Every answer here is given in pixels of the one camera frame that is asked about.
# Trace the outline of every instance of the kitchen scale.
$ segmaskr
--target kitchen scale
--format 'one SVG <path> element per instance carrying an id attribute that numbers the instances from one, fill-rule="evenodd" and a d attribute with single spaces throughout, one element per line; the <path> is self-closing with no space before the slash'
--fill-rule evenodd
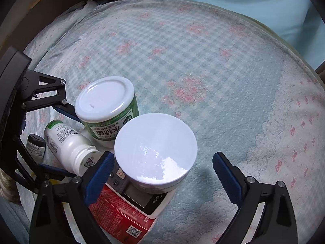
<path id="1" fill-rule="evenodd" d="M 115 159 L 113 171 L 106 185 L 129 205 L 150 219 L 155 219 L 173 198 L 176 188 L 163 194 L 149 194 L 138 190 L 126 177 Z"/>

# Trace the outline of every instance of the red box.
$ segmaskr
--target red box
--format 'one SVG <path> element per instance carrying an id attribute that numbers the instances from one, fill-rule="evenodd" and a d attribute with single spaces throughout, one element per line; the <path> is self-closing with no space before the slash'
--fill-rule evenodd
<path id="1" fill-rule="evenodd" d="M 89 209 L 97 223 L 124 244 L 139 243 L 156 222 L 126 203 L 107 185 Z"/>

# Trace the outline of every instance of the checkered pattern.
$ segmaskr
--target checkered pattern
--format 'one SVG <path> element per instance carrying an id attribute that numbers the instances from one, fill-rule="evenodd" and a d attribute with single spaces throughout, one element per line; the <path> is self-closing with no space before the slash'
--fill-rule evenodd
<path id="1" fill-rule="evenodd" d="M 267 183 L 283 180 L 294 205 L 299 242 L 308 240 L 325 215 L 324 90 L 310 69 L 262 29 L 206 5 L 121 0 L 87 10 L 43 49 L 47 53 L 41 58 L 35 48 L 44 35 L 31 42 L 34 50 L 28 46 L 25 52 L 36 59 L 35 70 L 64 78 L 72 104 L 90 82 L 126 77 L 134 84 L 140 114 L 179 117 L 199 145 L 193 169 L 144 243 L 214 243 L 225 230 L 235 207 L 212 168 L 217 151 L 245 175 Z M 47 34 L 51 32 L 54 28 L 48 27 Z M 179 89 L 171 87 L 174 83 Z M 28 113 L 22 140 L 29 133 L 42 136 L 53 119 L 82 130 L 81 124 L 47 108 Z M 60 166 L 49 150 L 44 162 Z M 306 211 L 309 205 L 313 208 Z"/>

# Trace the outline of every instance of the scale button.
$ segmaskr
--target scale button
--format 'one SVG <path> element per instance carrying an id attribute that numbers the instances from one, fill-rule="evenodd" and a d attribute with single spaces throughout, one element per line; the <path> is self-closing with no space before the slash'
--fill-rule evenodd
<path id="1" fill-rule="evenodd" d="M 125 174 L 124 172 L 122 171 L 121 168 L 119 168 L 119 170 L 117 171 L 116 173 L 119 177 L 121 177 L 121 179 L 124 179 L 125 178 Z"/>

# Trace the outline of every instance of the qr code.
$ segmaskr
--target qr code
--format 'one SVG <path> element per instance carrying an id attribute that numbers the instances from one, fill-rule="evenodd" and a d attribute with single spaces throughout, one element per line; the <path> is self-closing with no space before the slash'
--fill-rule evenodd
<path id="1" fill-rule="evenodd" d="M 136 229 L 133 226 L 130 226 L 129 229 L 126 231 L 128 234 L 130 234 L 131 236 L 134 236 L 135 238 L 137 238 L 142 231 Z"/>
<path id="2" fill-rule="evenodd" d="M 91 159 L 91 158 L 88 158 L 87 161 L 85 162 L 84 166 L 86 168 L 89 168 L 91 166 L 94 166 L 96 163 Z"/>

